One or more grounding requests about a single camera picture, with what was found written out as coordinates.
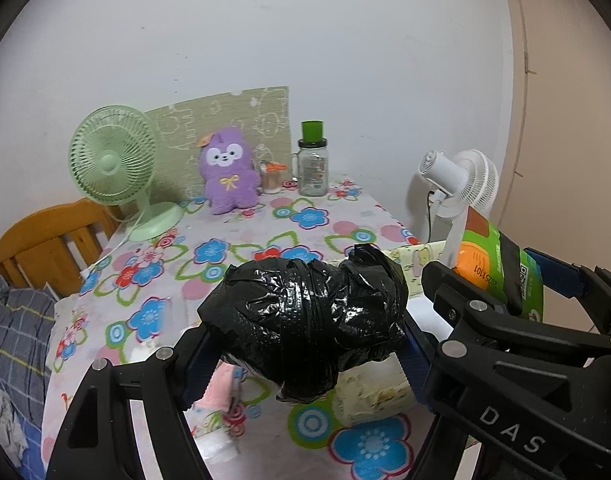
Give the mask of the green orange tissue pack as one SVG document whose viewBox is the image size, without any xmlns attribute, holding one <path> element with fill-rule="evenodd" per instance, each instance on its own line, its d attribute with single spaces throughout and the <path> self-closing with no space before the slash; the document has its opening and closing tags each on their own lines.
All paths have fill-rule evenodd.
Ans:
<svg viewBox="0 0 611 480">
<path fill-rule="evenodd" d="M 535 259 L 473 207 L 453 222 L 447 266 L 505 304 L 511 315 L 543 321 L 543 280 Z"/>
</svg>

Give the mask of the pink card packet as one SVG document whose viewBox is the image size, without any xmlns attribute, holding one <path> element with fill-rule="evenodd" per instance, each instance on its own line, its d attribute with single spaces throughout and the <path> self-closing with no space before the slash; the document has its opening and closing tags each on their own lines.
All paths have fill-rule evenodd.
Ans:
<svg viewBox="0 0 611 480">
<path fill-rule="evenodd" d="M 245 378 L 243 367 L 220 361 L 202 397 L 195 401 L 195 410 L 228 412 L 240 397 L 240 385 Z"/>
</svg>

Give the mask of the black plastic bag bundle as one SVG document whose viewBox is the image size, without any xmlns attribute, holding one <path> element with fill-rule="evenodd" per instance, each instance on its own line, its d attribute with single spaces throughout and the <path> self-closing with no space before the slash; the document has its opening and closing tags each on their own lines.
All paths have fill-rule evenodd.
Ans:
<svg viewBox="0 0 611 480">
<path fill-rule="evenodd" d="M 404 337 L 409 289 L 399 263 L 370 244 L 341 263 L 266 258 L 230 266 L 198 308 L 226 359 L 309 404 L 340 373 L 383 361 Z"/>
</svg>

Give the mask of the beige door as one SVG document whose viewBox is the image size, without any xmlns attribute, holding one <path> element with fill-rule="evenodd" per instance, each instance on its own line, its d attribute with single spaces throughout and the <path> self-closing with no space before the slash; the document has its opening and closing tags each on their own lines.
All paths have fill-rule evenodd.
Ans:
<svg viewBox="0 0 611 480">
<path fill-rule="evenodd" d="M 493 217 L 521 247 L 611 271 L 611 31 L 589 0 L 508 0 L 511 132 Z"/>
</svg>

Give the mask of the crumpled white grey cloth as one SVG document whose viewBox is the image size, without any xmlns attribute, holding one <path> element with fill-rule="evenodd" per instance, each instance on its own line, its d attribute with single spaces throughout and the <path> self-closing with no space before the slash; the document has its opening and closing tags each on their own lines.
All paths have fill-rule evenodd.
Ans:
<svg viewBox="0 0 611 480">
<path fill-rule="evenodd" d="M 0 445 L 15 467 L 22 462 L 28 443 L 10 396 L 0 389 Z"/>
</svg>

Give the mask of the white standing fan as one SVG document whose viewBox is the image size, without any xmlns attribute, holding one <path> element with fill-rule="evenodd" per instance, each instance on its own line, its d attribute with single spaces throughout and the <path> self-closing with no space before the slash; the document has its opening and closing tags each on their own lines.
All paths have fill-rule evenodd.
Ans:
<svg viewBox="0 0 611 480">
<path fill-rule="evenodd" d="M 418 173 L 430 184 L 426 200 L 428 235 L 431 235 L 435 220 L 450 223 L 440 261 L 453 268 L 465 233 L 467 214 L 476 210 L 483 218 L 490 218 L 499 192 L 499 171 L 487 155 L 472 148 L 453 157 L 440 151 L 428 151 L 419 163 Z"/>
</svg>

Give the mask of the grey plaid pillow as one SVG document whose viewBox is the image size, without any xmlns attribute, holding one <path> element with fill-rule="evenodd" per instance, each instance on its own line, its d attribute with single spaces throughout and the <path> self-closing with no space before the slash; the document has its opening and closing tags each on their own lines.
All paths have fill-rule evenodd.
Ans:
<svg viewBox="0 0 611 480">
<path fill-rule="evenodd" d="M 0 388 L 21 416 L 37 427 L 51 376 L 46 357 L 54 304 L 44 290 L 12 287 L 0 275 Z"/>
</svg>

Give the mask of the floral tablecloth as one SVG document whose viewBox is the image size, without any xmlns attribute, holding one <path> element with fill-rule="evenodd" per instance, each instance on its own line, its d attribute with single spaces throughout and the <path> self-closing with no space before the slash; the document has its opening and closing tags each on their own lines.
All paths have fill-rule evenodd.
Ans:
<svg viewBox="0 0 611 480">
<path fill-rule="evenodd" d="M 92 352 L 51 388 L 52 479 L 403 479 L 432 423 L 395 399 L 348 422 L 337 379 L 383 366 L 441 252 L 362 194 L 266 197 L 251 218 L 188 204 L 148 243 L 157 283 L 129 314 L 112 283 L 142 278 L 130 250 L 89 278 Z"/>
</svg>

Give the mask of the glass jar green lid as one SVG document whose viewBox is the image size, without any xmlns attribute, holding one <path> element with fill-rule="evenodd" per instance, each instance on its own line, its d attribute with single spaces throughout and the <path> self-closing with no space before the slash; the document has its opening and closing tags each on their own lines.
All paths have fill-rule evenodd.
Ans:
<svg viewBox="0 0 611 480">
<path fill-rule="evenodd" d="M 292 173 L 300 195 L 322 197 L 327 193 L 328 161 L 324 124 L 320 120 L 301 122 L 298 151 L 292 154 Z"/>
</svg>

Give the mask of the toothpick jar orange lid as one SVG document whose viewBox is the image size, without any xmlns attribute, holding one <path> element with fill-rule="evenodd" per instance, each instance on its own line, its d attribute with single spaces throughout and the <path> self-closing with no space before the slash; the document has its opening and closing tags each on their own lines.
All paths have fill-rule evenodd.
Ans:
<svg viewBox="0 0 611 480">
<path fill-rule="evenodd" d="M 281 162 L 260 162 L 261 190 L 264 194 L 276 194 L 283 189 L 287 166 Z"/>
</svg>

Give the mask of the purple plush toy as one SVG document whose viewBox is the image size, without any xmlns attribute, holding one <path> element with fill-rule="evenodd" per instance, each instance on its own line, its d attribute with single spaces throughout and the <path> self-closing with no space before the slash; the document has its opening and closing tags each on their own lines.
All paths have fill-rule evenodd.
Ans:
<svg viewBox="0 0 611 480">
<path fill-rule="evenodd" d="M 205 136 L 199 146 L 198 169 L 211 212 L 218 216 L 255 207 L 261 178 L 242 130 L 223 128 Z"/>
</svg>

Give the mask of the green desk fan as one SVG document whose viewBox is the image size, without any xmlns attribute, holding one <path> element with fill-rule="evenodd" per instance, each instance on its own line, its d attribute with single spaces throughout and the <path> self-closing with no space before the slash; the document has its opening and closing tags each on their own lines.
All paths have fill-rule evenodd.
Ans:
<svg viewBox="0 0 611 480">
<path fill-rule="evenodd" d="M 168 232 L 183 217 L 178 204 L 150 200 L 157 150 L 152 122 L 125 105 L 94 110 L 69 143 L 69 172 L 83 195 L 103 206 L 136 207 L 136 218 L 128 226 L 128 237 L 135 242 Z"/>
</svg>

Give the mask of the green patterned wall mat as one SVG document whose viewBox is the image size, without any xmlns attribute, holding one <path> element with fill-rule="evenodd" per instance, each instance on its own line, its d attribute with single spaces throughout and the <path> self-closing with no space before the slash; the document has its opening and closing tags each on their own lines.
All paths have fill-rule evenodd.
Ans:
<svg viewBox="0 0 611 480">
<path fill-rule="evenodd" d="M 149 110 L 157 133 L 157 165 L 150 185 L 155 202 L 179 202 L 204 192 L 199 141 L 235 127 L 251 147 L 255 162 L 292 163 L 289 90 L 269 87 L 203 96 Z"/>
</svg>

